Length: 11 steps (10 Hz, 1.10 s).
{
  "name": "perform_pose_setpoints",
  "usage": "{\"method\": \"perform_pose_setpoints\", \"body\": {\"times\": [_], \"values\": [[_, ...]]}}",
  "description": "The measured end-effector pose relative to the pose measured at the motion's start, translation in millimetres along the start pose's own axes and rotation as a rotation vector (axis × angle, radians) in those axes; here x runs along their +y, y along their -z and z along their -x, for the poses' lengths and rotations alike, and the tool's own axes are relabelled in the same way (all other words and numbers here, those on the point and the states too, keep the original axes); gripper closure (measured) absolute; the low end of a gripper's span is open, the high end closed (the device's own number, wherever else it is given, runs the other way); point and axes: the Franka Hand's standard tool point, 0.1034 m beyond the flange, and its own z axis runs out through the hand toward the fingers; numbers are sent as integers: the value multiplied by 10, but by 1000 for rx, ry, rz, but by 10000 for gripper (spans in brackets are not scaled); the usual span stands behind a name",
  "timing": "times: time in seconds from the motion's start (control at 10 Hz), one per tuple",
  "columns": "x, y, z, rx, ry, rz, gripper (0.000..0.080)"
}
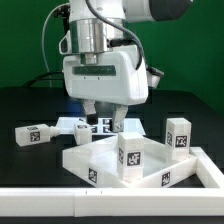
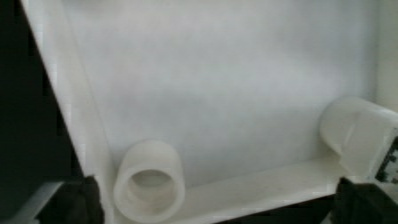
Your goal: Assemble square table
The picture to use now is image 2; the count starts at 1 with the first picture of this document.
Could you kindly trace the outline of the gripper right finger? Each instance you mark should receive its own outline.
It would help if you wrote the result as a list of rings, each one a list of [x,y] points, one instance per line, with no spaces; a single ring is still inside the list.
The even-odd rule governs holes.
[[[398,224],[398,203],[374,184],[339,179],[332,224]]]

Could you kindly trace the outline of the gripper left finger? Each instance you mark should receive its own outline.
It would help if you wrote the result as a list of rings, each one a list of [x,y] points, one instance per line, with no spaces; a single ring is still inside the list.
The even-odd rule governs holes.
[[[104,224],[99,185],[92,176],[49,182],[0,224]]]

